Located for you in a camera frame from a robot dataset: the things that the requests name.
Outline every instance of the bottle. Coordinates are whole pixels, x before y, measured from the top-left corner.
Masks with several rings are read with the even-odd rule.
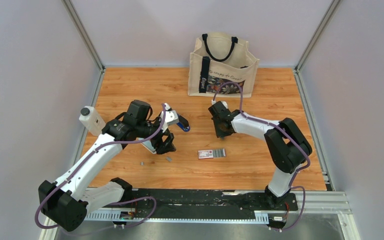
[[[93,106],[85,106],[80,110],[80,122],[94,136],[102,134],[105,122]]]

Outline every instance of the gray wall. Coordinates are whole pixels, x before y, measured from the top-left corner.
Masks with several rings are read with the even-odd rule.
[[[332,0],[73,0],[106,65],[188,66],[195,39],[249,40],[262,66],[295,66]]]
[[[0,1],[0,239],[39,237],[38,187],[72,164],[98,78],[61,1]]]
[[[384,1],[342,1],[302,77],[336,189],[362,239],[384,239]]]

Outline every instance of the wooden tabletop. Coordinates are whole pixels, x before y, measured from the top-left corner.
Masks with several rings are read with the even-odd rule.
[[[217,138],[211,114],[210,97],[188,96],[188,68],[107,68],[96,109],[108,122],[127,111],[137,99],[151,104],[153,116],[168,103],[190,123],[174,133],[176,152],[156,155],[141,144],[128,145],[102,169],[90,184],[99,187],[119,177],[134,188],[263,190],[269,184],[275,165],[264,141],[235,133]],[[231,111],[239,108],[239,98],[217,97]],[[307,190],[326,190],[319,161],[300,94],[290,68],[258,69],[251,98],[244,98],[243,110],[268,120],[293,119],[313,147],[311,166],[296,177],[294,185]],[[97,137],[86,137],[83,153]],[[198,159],[198,150],[225,148],[227,157]]]

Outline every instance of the robotic arm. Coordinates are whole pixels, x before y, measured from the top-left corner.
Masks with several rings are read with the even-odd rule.
[[[282,121],[266,120],[244,112],[245,117],[239,110],[231,112],[224,101],[213,102],[208,110],[212,115],[211,119],[218,138],[240,133],[266,141],[276,169],[273,178],[265,188],[265,193],[268,204],[272,208],[281,204],[291,191],[290,183],[294,178],[295,170],[306,161],[306,158],[292,142],[285,143],[283,134],[268,123],[284,129],[304,152],[310,155],[313,150],[295,122],[290,118]]]
[[[147,119],[151,106],[143,101],[132,101],[126,113],[120,114],[105,125],[102,134],[98,136],[93,146],[70,170],[58,177],[53,183],[45,180],[39,186],[39,200],[42,202],[57,185],[66,181],[78,166],[82,165],[75,175],[49,198],[41,212],[65,230],[72,231],[83,222],[88,213],[110,203],[131,200],[132,185],[118,177],[104,186],[86,190],[101,169],[127,144],[110,144],[98,151],[95,149],[100,145],[114,141],[134,141],[136,138],[148,138],[158,130],[161,121],[163,121],[161,130],[143,145],[154,154],[176,151],[173,145],[174,135],[170,133],[168,126],[177,124],[179,117],[167,103],[165,103],[165,107],[165,119],[162,119],[163,113],[161,113],[153,122]]]

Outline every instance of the canvas tote bag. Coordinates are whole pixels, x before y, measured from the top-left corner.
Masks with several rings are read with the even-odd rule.
[[[248,51],[249,43],[222,32],[203,34],[190,54],[189,96],[214,96],[223,83],[236,82],[245,98],[251,97],[260,60]],[[225,85],[223,97],[240,97],[235,85]]]

